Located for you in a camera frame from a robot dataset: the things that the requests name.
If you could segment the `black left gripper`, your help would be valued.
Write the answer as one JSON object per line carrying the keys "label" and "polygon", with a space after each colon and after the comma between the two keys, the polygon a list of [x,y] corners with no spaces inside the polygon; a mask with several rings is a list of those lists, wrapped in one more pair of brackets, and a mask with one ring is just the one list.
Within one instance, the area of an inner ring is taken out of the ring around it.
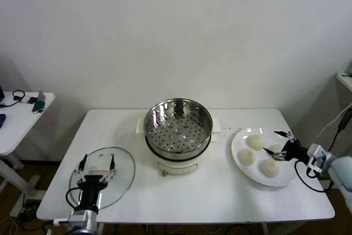
{"label": "black left gripper", "polygon": [[78,183],[82,191],[78,210],[98,211],[98,196],[100,191],[108,186],[108,182],[116,175],[116,164],[114,154],[111,154],[109,169],[103,175],[84,175],[84,169],[88,154],[85,154],[79,164],[75,167],[72,180]]}

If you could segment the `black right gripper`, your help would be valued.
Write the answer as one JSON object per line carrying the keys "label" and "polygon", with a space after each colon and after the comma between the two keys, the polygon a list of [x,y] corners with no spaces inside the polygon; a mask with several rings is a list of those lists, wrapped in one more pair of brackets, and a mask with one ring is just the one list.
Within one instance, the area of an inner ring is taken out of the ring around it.
{"label": "black right gripper", "polygon": [[275,160],[275,161],[290,161],[297,159],[303,163],[308,163],[309,156],[307,154],[308,149],[300,145],[299,140],[291,133],[285,131],[274,131],[276,134],[287,138],[288,141],[283,147],[283,151],[274,152],[267,148],[264,150]]}

